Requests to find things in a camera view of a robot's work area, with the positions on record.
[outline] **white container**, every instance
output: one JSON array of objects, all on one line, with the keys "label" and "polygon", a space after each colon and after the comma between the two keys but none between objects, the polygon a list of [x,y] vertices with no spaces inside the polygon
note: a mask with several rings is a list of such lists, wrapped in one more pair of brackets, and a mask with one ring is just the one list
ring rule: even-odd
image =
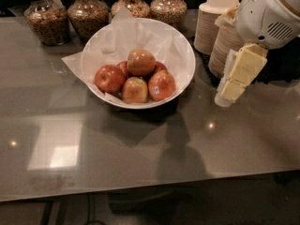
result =
[{"label": "white container", "polygon": [[[129,52],[135,48],[148,50],[166,65],[176,82],[176,91],[171,97],[159,102],[126,104],[95,86],[95,74],[102,65],[116,65],[127,60]],[[125,8],[120,9],[112,23],[91,37],[83,52],[63,60],[97,97],[114,106],[135,110],[154,108],[179,96],[188,87],[196,68],[194,51],[178,30],[164,22],[133,18]]]},{"label": "white container", "polygon": [[238,4],[239,0],[207,0],[206,3],[200,4],[199,9],[209,13],[222,14]]}]

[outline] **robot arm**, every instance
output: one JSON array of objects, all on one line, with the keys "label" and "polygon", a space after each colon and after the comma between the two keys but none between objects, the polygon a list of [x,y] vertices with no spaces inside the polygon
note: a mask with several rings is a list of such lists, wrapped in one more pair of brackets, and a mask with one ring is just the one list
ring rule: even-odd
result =
[{"label": "robot arm", "polygon": [[300,0],[242,0],[235,28],[245,42],[281,48],[300,34]]},{"label": "robot arm", "polygon": [[300,0],[242,0],[235,29],[245,46],[230,52],[215,102],[229,107],[265,66],[268,50],[285,46],[300,34]]}]

